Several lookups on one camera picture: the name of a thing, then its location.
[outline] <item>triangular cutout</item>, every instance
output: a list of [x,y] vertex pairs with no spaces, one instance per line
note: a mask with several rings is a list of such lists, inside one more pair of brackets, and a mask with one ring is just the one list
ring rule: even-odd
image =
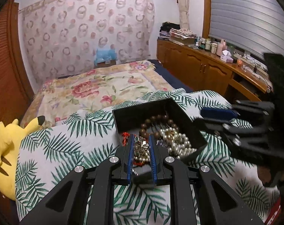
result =
[[213,180],[212,186],[221,211],[225,212],[237,207],[236,201],[221,187],[219,183]]
[[72,181],[67,182],[57,193],[55,193],[55,195],[46,203],[46,207],[57,212],[62,212],[72,187],[72,183]]

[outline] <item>window blind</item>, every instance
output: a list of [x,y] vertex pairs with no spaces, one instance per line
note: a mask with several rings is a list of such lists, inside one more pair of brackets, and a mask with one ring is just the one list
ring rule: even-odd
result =
[[211,0],[209,35],[260,58],[284,55],[284,11],[276,0]]

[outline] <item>yellow plush toy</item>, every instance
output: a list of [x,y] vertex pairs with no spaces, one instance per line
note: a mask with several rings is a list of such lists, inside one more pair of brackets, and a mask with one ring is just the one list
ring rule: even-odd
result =
[[39,116],[23,129],[18,126],[18,119],[4,126],[0,122],[0,192],[15,200],[15,173],[21,141],[28,134],[37,131],[45,117]]

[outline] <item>blue bristle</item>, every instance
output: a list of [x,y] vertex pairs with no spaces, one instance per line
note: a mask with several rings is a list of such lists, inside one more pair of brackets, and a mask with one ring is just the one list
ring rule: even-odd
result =
[[129,161],[127,163],[127,181],[128,181],[128,184],[131,183],[131,178],[132,178],[133,161],[134,161],[134,146],[135,146],[135,138],[132,138],[131,149],[130,149],[130,152],[129,152]]
[[152,144],[151,137],[149,137],[148,146],[149,146],[152,179],[153,179],[153,182],[156,184],[157,183],[157,163],[155,161],[155,153],[153,152],[153,144]]

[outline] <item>brown stripe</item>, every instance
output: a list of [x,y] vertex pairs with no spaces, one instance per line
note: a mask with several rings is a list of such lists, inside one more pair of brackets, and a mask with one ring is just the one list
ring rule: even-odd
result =
[[6,164],[9,165],[9,166],[12,166],[11,163],[10,163],[6,158],[4,158],[4,157],[1,157],[1,161],[2,161],[3,163],[6,163]]
[[3,175],[9,176],[9,174],[7,174],[7,172],[3,170],[1,167],[0,167],[0,173],[2,173]]

